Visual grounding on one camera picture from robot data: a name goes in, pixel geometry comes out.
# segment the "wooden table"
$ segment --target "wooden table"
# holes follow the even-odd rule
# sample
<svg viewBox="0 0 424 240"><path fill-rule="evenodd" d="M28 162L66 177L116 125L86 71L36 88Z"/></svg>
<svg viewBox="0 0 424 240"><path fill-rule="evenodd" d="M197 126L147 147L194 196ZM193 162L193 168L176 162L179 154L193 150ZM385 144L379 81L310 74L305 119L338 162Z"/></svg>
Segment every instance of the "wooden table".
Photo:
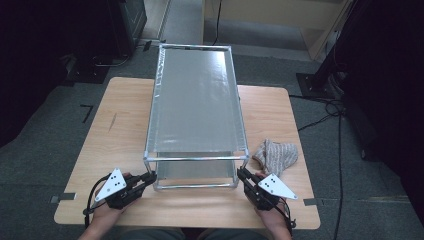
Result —
<svg viewBox="0 0 424 240"><path fill-rule="evenodd" d="M83 224L82 210L94 183L119 167L122 172L142 174L153 80L113 78L110 80L96 117L82 147L65 192L77 193L75 200L61 201L55 214L60 224ZM299 197L288 200L297 229L316 229L320 219L313 199L287 91L283 88L238 86L252 154L265 138L291 142L298 147L297 162L286 169L282 180ZM259 170L250 160L247 168ZM233 188L168 189L149 186L143 197L119 220L126 226L172 226L211 228L263 228L253 206L243 193L243 184Z"/></svg>

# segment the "black cable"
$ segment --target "black cable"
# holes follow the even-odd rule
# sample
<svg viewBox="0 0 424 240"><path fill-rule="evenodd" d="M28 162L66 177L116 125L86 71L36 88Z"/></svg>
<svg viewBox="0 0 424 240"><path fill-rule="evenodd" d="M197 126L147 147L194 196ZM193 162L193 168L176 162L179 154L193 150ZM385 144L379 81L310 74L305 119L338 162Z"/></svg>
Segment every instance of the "black cable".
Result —
<svg viewBox="0 0 424 240"><path fill-rule="evenodd" d="M90 213L91 213L91 211L92 210L94 210L96 207L94 207L94 208L91 208L90 207L90 204L91 204L91 198L93 197L93 194L94 194L94 191L96 190L96 188L97 188L97 186L101 183L101 182L103 182L103 181L106 181L108 178L109 178L109 176L110 176L110 173L108 174L108 175L106 175L106 176L104 176L104 177L102 177L100 180L98 180L97 182L96 182L96 184L94 184L94 186L93 186L93 188L91 189L91 191L90 191L90 195L88 196L88 201L87 201L87 208L84 210L84 215L85 215L85 218L84 218L84 222L85 222L85 228L88 228L88 226L90 225Z"/></svg>
<svg viewBox="0 0 424 240"><path fill-rule="evenodd" d="M337 214L337 222L336 222L336 228L334 230L334 237L333 239L337 239L337 234L339 232L339 225L340 225L340 218L342 216L342 206L343 206L343 176L342 176L342 115L339 116L339 184L340 184L340 203L339 203L339 212Z"/></svg>
<svg viewBox="0 0 424 240"><path fill-rule="evenodd" d="M337 222L336 222L336 227L334 229L334 235L333 235L333 240L337 239L337 235L338 235L338 231L339 231L339 226L340 226L340 219L341 219L341 215L342 215L342 208L343 208L343 199L344 199L344 191L343 191L343 174L342 174L342 117L345 113L344 109L339 109L338 105L336 103L342 103L340 100L325 100L325 99L320 99L320 98L311 98L311 97L302 97L302 96L296 96L296 95L289 95L290 97L293 98L301 98L301 99L305 99L305 100L309 100L309 101L314 101L314 102L320 102L320 103L325 103L325 111L328 113L327 116L325 116L324 118L320 119L317 122L308 124L307 126L300 128L300 130L303 130L307 127L311 127L311 126L315 126L318 123L321 123L325 120L327 120L330 117L339 117L339 126L338 126L338 158L339 158L339 186L340 186L340 203L339 203L339 210L338 210L338 214L337 214ZM329 106L333 106L335 107L337 110L336 112L330 112L330 110L328 109Z"/></svg>
<svg viewBox="0 0 424 240"><path fill-rule="evenodd" d="M219 17L221 16L221 5L222 0L219 1L219 9L218 9L218 19L216 20L216 37L215 41L213 42L212 46L215 46L215 43L218 41L218 35L219 35Z"/></svg>
<svg viewBox="0 0 424 240"><path fill-rule="evenodd" d="M130 57L127 56L124 60L122 60L122 62L118 63L118 64L94 64L94 66L96 67L119 67L121 65L123 65L124 63L126 63L128 61Z"/></svg>
<svg viewBox="0 0 424 240"><path fill-rule="evenodd" d="M302 130L305 130L308 127L312 127L315 126L319 123L325 122L326 120L330 119L331 117L337 117L343 114L343 111L339 109L339 107L337 106L337 103L341 104L340 100L326 100L326 99L322 99L322 98L313 98L313 97L303 97L303 96L297 96L297 95L289 95L292 98L300 98L300 99L305 99L305 100L309 100L309 101L313 101L313 102L319 102L319 103L325 103L325 111L327 112L327 115L323 118L321 118L320 120L310 123L306 126L303 126L301 128L299 128L297 131L300 132ZM332 106L336 109L336 111L331 112L328 108Z"/></svg>

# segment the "hand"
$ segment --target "hand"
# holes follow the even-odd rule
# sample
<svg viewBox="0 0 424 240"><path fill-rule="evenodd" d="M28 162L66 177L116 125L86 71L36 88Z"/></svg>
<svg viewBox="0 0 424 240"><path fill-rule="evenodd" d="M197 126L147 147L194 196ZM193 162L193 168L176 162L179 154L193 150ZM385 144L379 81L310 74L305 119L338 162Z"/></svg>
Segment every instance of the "hand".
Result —
<svg viewBox="0 0 424 240"><path fill-rule="evenodd" d="M258 177L265 178L266 175L263 173L256 173ZM284 204L280 203L277 205L282 211L284 211ZM284 217L276 209L269 211L262 211L255 208L256 214L261 217L262 223L272 233L274 240L288 240L292 239L289 230L287 229Z"/></svg>
<svg viewBox="0 0 424 240"><path fill-rule="evenodd" d="M124 173L124 177L130 176L130 173ZM91 220L91 224L84 231L84 233L80 236L80 240L83 239L101 239L119 220L119 217L129 206L137 202L130 203L128 206L123 209L113 209L109 208L105 200L99 202L98 208L94 210L93 219Z"/></svg>

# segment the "gray carpet floor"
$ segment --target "gray carpet floor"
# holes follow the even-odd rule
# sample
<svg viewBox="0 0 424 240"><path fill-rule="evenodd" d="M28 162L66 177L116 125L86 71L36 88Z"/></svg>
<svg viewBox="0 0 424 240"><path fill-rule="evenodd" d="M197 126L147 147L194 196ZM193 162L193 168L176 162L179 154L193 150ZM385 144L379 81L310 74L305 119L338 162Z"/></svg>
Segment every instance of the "gray carpet floor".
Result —
<svg viewBox="0 0 424 240"><path fill-rule="evenodd" d="M111 68L103 84L59 86L21 134L0 149L0 239L76 239L82 225L54 222L50 197L64 191L108 81L154 78L157 48L138 49L125 65ZM234 55L239 84L284 87L300 95L295 73L314 73L319 63ZM83 123L88 109L89 118ZM324 117L324 104L291 98L298 128ZM424 230L405 198L399 178L381 162L366 162L348 119L341 119L344 201L338 239L423 239ZM321 219L317 230L295 230L295 239L332 239L340 199L339 120L300 132ZM117 227L108 238L116 236Z"/></svg>

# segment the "gray towel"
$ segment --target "gray towel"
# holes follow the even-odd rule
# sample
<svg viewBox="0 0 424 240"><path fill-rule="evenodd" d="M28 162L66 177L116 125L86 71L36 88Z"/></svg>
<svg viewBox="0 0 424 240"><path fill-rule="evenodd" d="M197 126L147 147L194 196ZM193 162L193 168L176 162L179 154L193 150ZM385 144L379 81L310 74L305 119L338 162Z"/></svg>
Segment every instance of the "gray towel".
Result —
<svg viewBox="0 0 424 240"><path fill-rule="evenodd" d="M281 177L283 171L297 161L297 157L295 144L265 139L252 158L259 162L266 174L274 173Z"/></svg>

